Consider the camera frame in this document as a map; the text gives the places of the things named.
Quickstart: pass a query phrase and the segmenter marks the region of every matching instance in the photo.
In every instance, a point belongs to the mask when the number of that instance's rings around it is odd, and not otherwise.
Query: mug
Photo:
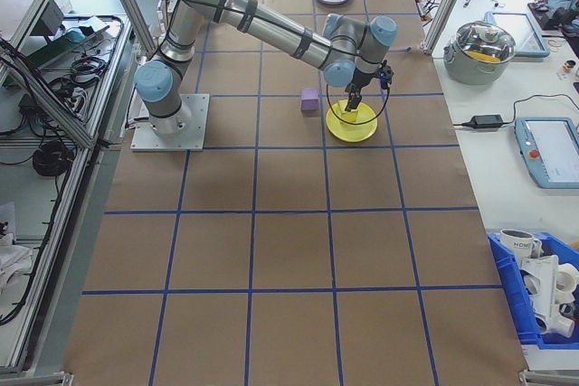
[[[500,230],[500,242],[515,255],[520,267],[523,258],[538,258],[541,256],[541,240],[529,232],[520,230]]]

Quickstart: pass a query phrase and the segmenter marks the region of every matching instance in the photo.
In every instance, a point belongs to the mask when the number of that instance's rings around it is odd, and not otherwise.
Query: electronic equipment
[[[515,39],[515,56],[545,58],[551,53],[535,20],[528,13],[488,11],[485,22],[510,33]]]
[[[34,25],[31,36],[52,36],[54,35],[64,19],[61,8],[58,7],[54,0],[48,0],[43,13]]]
[[[517,118],[515,135],[540,187],[579,188],[579,135],[570,118]]]

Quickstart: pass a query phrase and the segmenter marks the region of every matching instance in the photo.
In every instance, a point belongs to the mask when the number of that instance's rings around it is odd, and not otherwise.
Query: yellow plate
[[[334,104],[332,109],[334,109],[337,115],[340,115],[341,111],[339,103]],[[370,106],[365,103],[360,103],[358,105],[358,116],[356,121],[353,122],[365,122],[375,116],[376,114],[372,108],[370,108]],[[374,121],[368,122],[361,126],[352,126],[340,121],[329,109],[326,113],[326,126],[330,133],[338,139],[343,140],[344,142],[354,143],[362,142],[363,140],[366,140],[371,135],[373,135],[378,128],[378,120],[375,119]]]

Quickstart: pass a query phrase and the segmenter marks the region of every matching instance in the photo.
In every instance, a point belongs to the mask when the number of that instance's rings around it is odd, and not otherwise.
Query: blue crate
[[[544,249],[550,249],[559,257],[559,264],[570,263],[579,268],[579,252],[548,232],[539,232],[535,236],[543,242]],[[579,325],[575,326],[570,338],[560,334],[540,334],[515,256],[500,243],[497,233],[490,233],[489,240],[520,342],[545,350],[579,350]],[[575,290],[574,295],[575,299],[579,298],[579,290]]]

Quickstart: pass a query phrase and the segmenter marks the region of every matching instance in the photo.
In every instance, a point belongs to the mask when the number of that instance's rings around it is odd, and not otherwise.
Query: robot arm
[[[380,77],[383,87],[392,79],[383,59],[397,28],[385,15],[365,24],[330,14],[319,35],[256,0],[179,0],[158,55],[140,67],[135,77],[159,134],[175,133],[186,122],[186,114],[179,114],[178,87],[193,58],[195,37],[204,19],[234,26],[323,71],[329,85],[346,87],[347,109],[357,107],[360,90],[372,78]]]

